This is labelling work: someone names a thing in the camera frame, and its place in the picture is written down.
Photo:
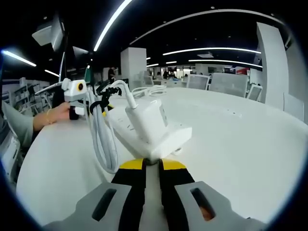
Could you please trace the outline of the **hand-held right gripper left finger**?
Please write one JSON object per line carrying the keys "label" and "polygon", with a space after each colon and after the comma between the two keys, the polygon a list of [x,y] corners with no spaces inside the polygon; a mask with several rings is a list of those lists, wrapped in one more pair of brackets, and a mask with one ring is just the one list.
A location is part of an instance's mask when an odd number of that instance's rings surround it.
{"label": "hand-held right gripper left finger", "polygon": [[146,161],[123,163],[111,182],[82,197],[75,211],[62,221],[45,225],[46,231],[137,231],[145,203]]}

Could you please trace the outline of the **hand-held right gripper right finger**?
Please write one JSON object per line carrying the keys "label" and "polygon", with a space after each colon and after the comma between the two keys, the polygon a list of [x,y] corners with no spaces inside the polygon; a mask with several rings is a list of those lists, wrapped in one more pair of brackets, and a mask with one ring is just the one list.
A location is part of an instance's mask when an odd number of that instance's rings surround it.
{"label": "hand-held right gripper right finger", "polygon": [[195,181],[181,162],[159,161],[161,203],[171,231],[263,231],[266,224],[233,211],[228,198]]}

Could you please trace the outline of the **person's left hand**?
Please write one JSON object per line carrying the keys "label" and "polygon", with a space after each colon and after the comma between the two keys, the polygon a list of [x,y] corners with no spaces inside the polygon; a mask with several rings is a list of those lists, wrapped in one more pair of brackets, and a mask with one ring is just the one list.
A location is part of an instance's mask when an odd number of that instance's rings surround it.
{"label": "person's left hand", "polygon": [[69,120],[70,119],[70,104],[67,102],[64,102],[60,104],[59,106],[49,109],[47,112],[47,119],[50,124],[63,121],[63,120]]}

